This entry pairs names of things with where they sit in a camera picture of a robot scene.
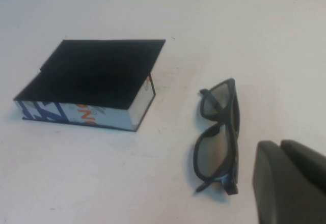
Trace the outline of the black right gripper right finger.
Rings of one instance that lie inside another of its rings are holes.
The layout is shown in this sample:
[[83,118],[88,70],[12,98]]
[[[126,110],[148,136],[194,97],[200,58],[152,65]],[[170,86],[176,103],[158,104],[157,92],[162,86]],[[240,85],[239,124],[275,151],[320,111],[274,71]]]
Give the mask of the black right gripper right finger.
[[293,140],[281,141],[281,148],[301,170],[325,170],[325,156]]

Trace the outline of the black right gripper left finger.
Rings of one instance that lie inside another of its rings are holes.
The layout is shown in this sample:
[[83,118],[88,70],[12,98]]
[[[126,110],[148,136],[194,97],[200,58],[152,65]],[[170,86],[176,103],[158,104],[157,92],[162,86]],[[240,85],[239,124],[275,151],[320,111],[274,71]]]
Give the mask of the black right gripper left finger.
[[258,143],[253,190],[259,223],[325,223],[325,170],[301,170],[281,144]]

